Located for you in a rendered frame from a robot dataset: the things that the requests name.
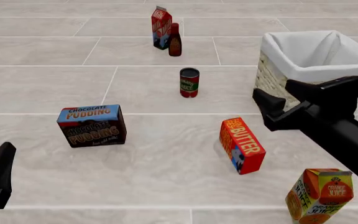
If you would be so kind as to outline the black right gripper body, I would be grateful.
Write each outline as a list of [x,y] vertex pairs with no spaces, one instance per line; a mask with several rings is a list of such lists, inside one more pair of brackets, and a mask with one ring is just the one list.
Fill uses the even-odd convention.
[[271,131],[300,130],[318,119],[335,121],[354,117],[358,102],[358,76],[323,82],[323,102],[300,102],[280,116],[265,115],[264,125]]

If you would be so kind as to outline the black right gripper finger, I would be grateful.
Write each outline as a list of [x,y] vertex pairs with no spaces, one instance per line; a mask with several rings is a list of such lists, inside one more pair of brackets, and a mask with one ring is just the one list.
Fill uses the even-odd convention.
[[304,83],[296,80],[287,80],[286,91],[294,96],[299,102],[323,102],[324,97],[321,87],[323,82]]
[[252,97],[263,116],[280,116],[284,113],[286,103],[285,98],[269,95],[265,91],[258,88],[253,90]]

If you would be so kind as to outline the wicker basket with white liner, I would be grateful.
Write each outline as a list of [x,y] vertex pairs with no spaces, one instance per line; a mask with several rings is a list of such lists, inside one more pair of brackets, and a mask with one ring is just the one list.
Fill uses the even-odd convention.
[[288,111],[301,103],[286,91],[288,80],[320,84],[347,76],[358,76],[358,42],[346,35],[335,30],[266,33],[254,87],[284,98]]

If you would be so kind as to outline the red and green tomato sauce can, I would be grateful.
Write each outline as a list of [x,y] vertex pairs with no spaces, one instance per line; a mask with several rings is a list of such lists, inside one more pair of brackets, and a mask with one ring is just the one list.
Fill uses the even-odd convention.
[[180,70],[180,93],[185,98],[195,98],[198,94],[200,72],[195,68]]

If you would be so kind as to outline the dark red sauce bottle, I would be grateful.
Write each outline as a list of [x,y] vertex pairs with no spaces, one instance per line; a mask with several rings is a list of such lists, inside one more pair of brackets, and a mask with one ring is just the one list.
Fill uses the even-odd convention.
[[173,23],[169,39],[168,54],[171,57],[179,57],[182,53],[181,37],[179,33],[179,24]]

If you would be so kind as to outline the red and orange butter box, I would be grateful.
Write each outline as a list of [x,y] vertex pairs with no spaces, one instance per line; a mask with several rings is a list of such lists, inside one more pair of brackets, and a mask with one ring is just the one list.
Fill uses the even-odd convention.
[[223,121],[219,141],[239,175],[260,169],[266,151],[242,118]]

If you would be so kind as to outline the orange juice carton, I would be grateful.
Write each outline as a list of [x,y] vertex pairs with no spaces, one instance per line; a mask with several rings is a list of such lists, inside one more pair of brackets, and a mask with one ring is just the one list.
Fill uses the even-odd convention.
[[351,171],[305,169],[285,203],[293,224],[324,224],[353,197]]

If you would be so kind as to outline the chocolate pudding box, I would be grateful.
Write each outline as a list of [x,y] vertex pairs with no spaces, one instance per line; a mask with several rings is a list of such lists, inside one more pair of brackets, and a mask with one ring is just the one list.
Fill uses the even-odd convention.
[[72,148],[124,144],[127,130],[119,105],[61,110],[57,124]]

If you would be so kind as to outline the red and blue milk carton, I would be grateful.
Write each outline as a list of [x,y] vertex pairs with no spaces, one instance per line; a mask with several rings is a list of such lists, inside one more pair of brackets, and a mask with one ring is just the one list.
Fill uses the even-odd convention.
[[156,6],[152,16],[152,37],[154,46],[160,50],[168,48],[171,34],[172,16],[167,9]]

